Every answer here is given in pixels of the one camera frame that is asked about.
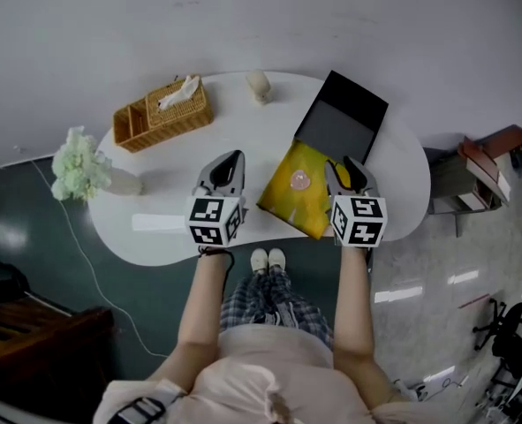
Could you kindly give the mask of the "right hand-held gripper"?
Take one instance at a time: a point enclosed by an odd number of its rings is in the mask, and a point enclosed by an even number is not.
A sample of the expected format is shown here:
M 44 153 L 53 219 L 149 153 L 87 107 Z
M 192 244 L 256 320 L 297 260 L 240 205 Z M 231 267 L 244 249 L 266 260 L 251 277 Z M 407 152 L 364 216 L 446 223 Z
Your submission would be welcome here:
M 345 156 L 349 190 L 337 173 L 337 165 L 325 162 L 324 175 L 330 201 L 329 223 L 339 246 L 375 248 L 387 226 L 386 200 L 379 194 L 374 175 L 357 160 Z

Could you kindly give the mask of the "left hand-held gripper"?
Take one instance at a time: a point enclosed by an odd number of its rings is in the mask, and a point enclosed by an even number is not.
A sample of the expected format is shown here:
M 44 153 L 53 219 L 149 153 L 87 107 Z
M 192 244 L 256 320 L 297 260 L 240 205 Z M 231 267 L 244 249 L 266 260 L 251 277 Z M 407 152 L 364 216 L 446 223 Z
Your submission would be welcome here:
M 219 155 L 200 172 L 185 204 L 185 227 L 197 246 L 228 247 L 245 220 L 245 155 Z

